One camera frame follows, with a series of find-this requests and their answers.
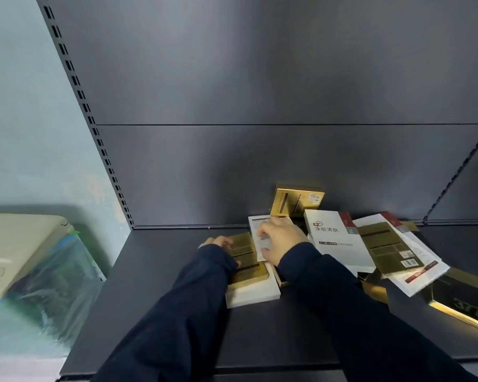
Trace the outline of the person's right hand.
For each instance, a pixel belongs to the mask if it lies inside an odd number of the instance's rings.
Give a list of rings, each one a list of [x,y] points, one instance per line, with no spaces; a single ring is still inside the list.
[[[257,236],[268,237],[271,248],[262,248],[263,257],[272,265],[278,267],[283,256],[294,246],[308,243],[303,231],[293,224],[289,218],[272,216],[262,222],[257,229]]]

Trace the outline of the person's left hand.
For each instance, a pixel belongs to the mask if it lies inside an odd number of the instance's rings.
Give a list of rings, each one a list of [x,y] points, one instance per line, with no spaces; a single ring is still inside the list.
[[[204,243],[200,244],[197,250],[197,255],[200,258],[204,258],[214,264],[220,265],[222,268],[236,271],[240,263],[237,262],[228,252],[232,240],[229,237],[218,236],[209,237]]]

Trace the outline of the white box with grey label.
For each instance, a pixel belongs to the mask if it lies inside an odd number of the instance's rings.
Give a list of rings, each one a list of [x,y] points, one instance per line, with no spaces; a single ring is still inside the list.
[[[259,236],[257,232],[258,232],[259,226],[263,222],[267,222],[271,218],[272,217],[270,215],[257,215],[257,216],[248,217],[250,232],[251,232],[253,244],[256,251],[257,261],[259,262],[266,261],[266,259],[263,256],[262,249],[270,250],[272,248],[272,242],[268,235],[263,234],[262,236]]]

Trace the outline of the gold box with dark stripes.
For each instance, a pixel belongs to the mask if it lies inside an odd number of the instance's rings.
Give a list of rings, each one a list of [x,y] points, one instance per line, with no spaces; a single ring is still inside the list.
[[[239,262],[236,272],[232,275],[228,291],[250,286],[268,279],[268,270],[262,261],[257,260],[257,252],[250,232],[229,237],[232,244],[225,249],[228,254]]]

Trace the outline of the person's left forearm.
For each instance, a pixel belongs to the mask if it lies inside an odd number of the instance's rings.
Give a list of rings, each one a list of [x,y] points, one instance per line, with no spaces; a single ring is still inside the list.
[[[197,255],[115,347],[91,382],[190,382],[206,362],[230,276]]]

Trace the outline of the person's right forearm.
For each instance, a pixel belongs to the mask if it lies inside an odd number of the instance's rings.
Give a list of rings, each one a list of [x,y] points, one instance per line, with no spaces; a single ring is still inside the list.
[[[278,265],[326,326],[348,382],[478,382],[434,343],[365,294],[359,280],[309,242]]]

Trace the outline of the upright gold box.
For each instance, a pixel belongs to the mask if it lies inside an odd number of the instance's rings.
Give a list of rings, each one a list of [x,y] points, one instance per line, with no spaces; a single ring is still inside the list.
[[[270,215],[302,218],[305,210],[319,209],[324,196],[319,188],[277,184]]]

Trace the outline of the plain white flat box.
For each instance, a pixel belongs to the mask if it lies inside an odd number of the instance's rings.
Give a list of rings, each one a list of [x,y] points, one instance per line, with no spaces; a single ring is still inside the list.
[[[273,266],[267,263],[266,268],[268,270],[268,278],[266,280],[227,291],[225,299],[228,309],[280,299],[281,291]]]

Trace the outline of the gold box with barcode label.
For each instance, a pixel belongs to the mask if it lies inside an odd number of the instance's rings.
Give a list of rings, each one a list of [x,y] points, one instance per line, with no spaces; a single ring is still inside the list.
[[[387,222],[357,226],[357,230],[382,279],[425,266]]]

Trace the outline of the small gold box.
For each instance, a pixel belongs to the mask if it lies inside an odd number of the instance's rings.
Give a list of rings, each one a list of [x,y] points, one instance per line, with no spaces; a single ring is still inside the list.
[[[361,280],[361,285],[365,294],[369,295],[370,298],[381,303],[386,308],[389,307],[389,298],[386,288],[363,280]]]

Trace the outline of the large white box red edge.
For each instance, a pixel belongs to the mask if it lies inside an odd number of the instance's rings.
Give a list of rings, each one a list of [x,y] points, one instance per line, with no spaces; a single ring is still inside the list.
[[[413,222],[400,221],[390,212],[381,212],[353,220],[357,227],[383,222],[390,224],[390,227],[396,231],[414,253],[415,257],[423,264],[422,267],[412,271],[389,277],[389,280],[405,295],[408,297],[416,295],[450,269],[449,265],[444,263],[433,250],[416,236],[415,232],[418,231],[418,228]]]

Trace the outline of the clear plastic wrap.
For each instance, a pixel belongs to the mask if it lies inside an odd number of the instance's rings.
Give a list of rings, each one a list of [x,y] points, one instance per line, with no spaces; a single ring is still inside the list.
[[[0,357],[64,358],[106,280],[77,233],[0,300]]]

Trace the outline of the slotted metal shelf upright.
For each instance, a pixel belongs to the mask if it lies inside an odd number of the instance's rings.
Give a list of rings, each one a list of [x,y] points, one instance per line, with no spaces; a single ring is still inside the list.
[[[117,204],[119,206],[119,213],[125,219],[128,229],[130,231],[133,231],[135,228],[134,218],[129,209],[124,192],[121,189],[120,181],[114,170],[114,165],[110,160],[110,155],[108,154],[106,146],[104,144],[104,138],[102,136],[102,133],[100,133],[99,124],[96,122],[95,113],[92,110],[92,106],[89,103],[89,99],[85,94],[84,86],[82,85],[78,71],[76,70],[75,65],[72,61],[72,57],[65,43],[56,16],[51,7],[50,0],[36,0],[36,2],[38,4],[42,17],[44,18],[45,24],[56,48],[57,54],[61,60],[64,71],[68,77],[70,86],[74,92],[79,108],[84,116],[87,127],[89,128],[102,164],[106,169],[106,175],[113,187],[113,192]]]
[[[434,202],[434,204],[431,206],[425,217],[422,219],[421,224],[422,225],[428,225],[428,219],[429,216],[432,214],[436,206],[439,204],[439,202],[442,200],[442,198],[446,195],[446,193],[449,191],[449,189],[452,187],[454,182],[457,180],[457,178],[461,175],[462,171],[465,169],[465,167],[469,164],[471,159],[474,157],[474,155],[478,151],[478,142],[473,146],[471,149],[470,153],[467,155],[465,160],[461,163],[459,168],[457,169],[456,173],[452,176],[452,178],[449,180],[443,191],[439,194],[438,198]]]

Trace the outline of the black and gold box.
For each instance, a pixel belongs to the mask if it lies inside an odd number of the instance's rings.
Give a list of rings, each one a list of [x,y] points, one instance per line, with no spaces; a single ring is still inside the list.
[[[430,307],[478,329],[478,276],[451,267],[421,294]]]

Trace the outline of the beige plastic appliance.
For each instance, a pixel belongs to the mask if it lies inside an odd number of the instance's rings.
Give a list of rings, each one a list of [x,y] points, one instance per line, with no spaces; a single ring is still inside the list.
[[[62,216],[0,213],[0,300],[74,230]]]

